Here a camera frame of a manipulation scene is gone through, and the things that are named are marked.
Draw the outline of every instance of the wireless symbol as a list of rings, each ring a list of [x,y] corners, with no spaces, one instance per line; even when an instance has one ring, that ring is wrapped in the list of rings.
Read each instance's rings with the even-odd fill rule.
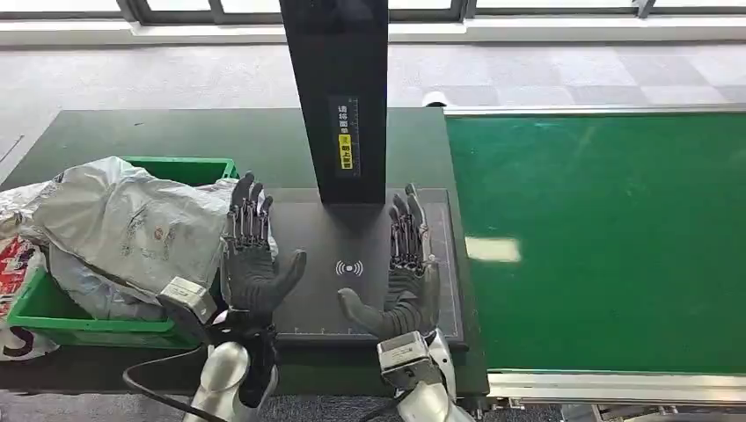
[[[362,275],[362,262],[357,261],[354,264],[345,264],[342,261],[337,261],[337,265],[334,266],[334,271],[337,273],[337,275],[342,275],[344,273],[353,273],[354,275],[360,277]]]

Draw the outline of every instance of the black mat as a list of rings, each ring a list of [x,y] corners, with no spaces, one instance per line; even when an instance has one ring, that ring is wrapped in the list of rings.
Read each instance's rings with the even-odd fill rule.
[[[396,190],[388,190],[388,203]],[[308,252],[306,272],[274,321],[283,343],[370,346],[377,341],[341,313],[337,290],[352,288],[364,303],[382,309],[388,287],[391,218],[387,206],[321,204],[316,189],[270,190],[273,236],[280,263],[295,249]],[[441,276],[439,327],[453,346],[464,346],[448,193],[422,189],[433,253]]]

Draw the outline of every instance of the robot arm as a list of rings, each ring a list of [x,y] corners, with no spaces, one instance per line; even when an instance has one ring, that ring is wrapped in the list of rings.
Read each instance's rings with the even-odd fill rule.
[[[391,262],[384,311],[362,304],[355,291],[341,289],[342,312],[377,336],[382,377],[397,389],[397,410],[405,422],[467,422],[456,405],[456,374],[445,337],[437,328],[440,276],[431,253],[427,218],[413,185],[406,201],[391,207]]]
[[[204,420],[200,414],[211,422],[258,421],[278,382],[272,315],[303,276],[306,255],[296,251],[287,270],[276,271],[269,247],[272,197],[263,198],[262,189],[247,173],[231,195],[221,264],[221,291],[229,308],[210,321],[216,313],[212,297],[180,278],[158,296],[176,324],[208,345],[191,406],[179,407],[186,411],[185,421]]]

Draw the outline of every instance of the red package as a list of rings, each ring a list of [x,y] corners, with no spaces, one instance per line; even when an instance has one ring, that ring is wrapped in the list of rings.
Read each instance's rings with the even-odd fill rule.
[[[18,236],[13,237],[0,251],[0,320],[4,320],[11,311],[34,251],[31,242]]]

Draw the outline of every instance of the green conveyor belt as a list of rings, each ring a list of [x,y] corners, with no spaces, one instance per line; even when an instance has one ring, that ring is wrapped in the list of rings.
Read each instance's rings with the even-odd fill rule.
[[[447,124],[488,367],[746,373],[745,115]]]

